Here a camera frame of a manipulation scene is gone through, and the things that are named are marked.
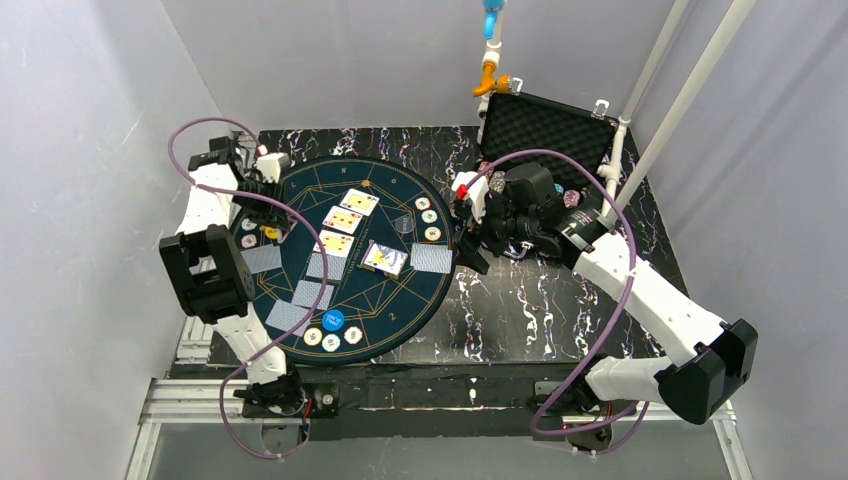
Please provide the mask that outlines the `clear dealer button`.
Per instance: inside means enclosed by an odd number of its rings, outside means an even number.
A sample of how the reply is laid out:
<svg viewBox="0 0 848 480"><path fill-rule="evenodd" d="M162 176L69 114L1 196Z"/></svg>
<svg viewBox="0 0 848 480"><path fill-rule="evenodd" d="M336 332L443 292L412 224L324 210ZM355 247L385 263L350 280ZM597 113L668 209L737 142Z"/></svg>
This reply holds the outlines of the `clear dealer button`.
<svg viewBox="0 0 848 480"><path fill-rule="evenodd" d="M395 231L403 236L413 234L416 230L416 219L414 214L405 214L392 221Z"/></svg>

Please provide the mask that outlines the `blue small blind button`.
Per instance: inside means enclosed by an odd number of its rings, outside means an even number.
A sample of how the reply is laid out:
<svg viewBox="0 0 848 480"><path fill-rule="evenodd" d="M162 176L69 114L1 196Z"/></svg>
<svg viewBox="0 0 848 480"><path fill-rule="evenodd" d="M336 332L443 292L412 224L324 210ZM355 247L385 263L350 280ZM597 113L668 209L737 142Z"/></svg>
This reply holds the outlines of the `blue small blind button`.
<svg viewBox="0 0 848 480"><path fill-rule="evenodd" d="M345 315L338 309L327 310L322 315L321 325L328 332L340 330L344 323Z"/></svg>

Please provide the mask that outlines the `red white poker chip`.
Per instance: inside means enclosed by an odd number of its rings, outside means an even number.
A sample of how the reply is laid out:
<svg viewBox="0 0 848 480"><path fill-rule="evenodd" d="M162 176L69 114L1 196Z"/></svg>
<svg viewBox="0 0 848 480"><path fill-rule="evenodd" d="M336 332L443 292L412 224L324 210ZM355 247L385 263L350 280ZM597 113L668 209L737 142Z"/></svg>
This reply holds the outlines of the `red white poker chip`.
<svg viewBox="0 0 848 480"><path fill-rule="evenodd" d="M356 345L364 338L364 332L360 327L351 326L344 332L344 340L350 345Z"/></svg>

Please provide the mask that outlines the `light blue poker chip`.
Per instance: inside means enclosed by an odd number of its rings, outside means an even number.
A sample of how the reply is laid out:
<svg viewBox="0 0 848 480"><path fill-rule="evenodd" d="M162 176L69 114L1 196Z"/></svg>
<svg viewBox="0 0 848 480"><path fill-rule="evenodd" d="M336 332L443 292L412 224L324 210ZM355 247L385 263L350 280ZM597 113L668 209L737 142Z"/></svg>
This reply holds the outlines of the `light blue poker chip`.
<svg viewBox="0 0 848 480"><path fill-rule="evenodd" d="M336 352L341 346L341 339L336 334L327 334L321 342L322 349L327 353Z"/></svg>

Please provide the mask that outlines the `orange poker chip stack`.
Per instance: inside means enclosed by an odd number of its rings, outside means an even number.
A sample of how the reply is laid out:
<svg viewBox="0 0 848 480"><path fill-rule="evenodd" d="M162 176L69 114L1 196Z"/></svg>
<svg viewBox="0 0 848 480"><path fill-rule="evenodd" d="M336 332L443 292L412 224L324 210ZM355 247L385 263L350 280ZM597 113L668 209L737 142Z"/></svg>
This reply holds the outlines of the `orange poker chip stack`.
<svg viewBox="0 0 848 480"><path fill-rule="evenodd" d="M244 235L240 240L241 247L244 249L254 248L257 243L258 238L255 234Z"/></svg>

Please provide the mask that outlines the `yellow big blind button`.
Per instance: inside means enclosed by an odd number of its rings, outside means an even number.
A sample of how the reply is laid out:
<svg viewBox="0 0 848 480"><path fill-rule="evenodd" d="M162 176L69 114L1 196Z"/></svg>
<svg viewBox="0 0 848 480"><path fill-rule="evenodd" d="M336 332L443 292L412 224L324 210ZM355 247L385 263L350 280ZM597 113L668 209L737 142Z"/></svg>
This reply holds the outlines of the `yellow big blind button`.
<svg viewBox="0 0 848 480"><path fill-rule="evenodd" d="M262 231L264 235L271 240L276 240L280 236L279 231L276 228L264 226L262 228Z"/></svg>

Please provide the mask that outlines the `playing card deck box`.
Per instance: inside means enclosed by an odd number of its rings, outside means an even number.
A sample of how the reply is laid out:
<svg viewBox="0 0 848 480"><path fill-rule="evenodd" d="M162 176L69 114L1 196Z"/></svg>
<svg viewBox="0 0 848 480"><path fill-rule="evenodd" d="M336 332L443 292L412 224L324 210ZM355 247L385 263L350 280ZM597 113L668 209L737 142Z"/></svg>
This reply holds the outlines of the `playing card deck box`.
<svg viewBox="0 0 848 480"><path fill-rule="evenodd" d="M408 257L409 254L405 251L371 242L360 262L360 267L396 278L403 270Z"/></svg>

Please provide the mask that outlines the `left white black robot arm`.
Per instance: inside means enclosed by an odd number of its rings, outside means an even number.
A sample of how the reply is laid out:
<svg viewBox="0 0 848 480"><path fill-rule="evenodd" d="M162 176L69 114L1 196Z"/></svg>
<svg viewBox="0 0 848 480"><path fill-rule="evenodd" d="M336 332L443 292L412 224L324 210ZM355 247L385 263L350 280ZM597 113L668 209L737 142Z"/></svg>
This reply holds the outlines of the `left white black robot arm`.
<svg viewBox="0 0 848 480"><path fill-rule="evenodd" d="M190 158L186 210L176 233L160 240L159 253L184 313L210 326L243 363L249 385L235 396L262 406L296 403L303 397L300 380L256 312L253 274L230 230L236 212L290 225L257 198L274 191L279 168L252 169L247 159L227 137Z"/></svg>

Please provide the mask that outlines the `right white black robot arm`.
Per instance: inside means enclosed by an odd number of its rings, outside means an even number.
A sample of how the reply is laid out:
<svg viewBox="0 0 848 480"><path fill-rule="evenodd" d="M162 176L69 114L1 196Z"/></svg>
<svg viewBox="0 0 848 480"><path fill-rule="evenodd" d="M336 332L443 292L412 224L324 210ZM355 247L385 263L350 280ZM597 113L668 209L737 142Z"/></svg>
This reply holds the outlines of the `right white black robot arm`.
<svg viewBox="0 0 848 480"><path fill-rule="evenodd" d="M657 358L629 359L591 347L536 418L558 400L575 409L624 400L662 404L700 425L747 382L758 342L749 322L726 321L694 303L640 258L629 234L616 232L600 211L567 205L565 190L546 167L518 165L504 180L497 191L479 172L454 179L458 263L483 273L488 264L481 249L502 254L509 244L524 243L618 299L613 315L627 312L664 351Z"/></svg>

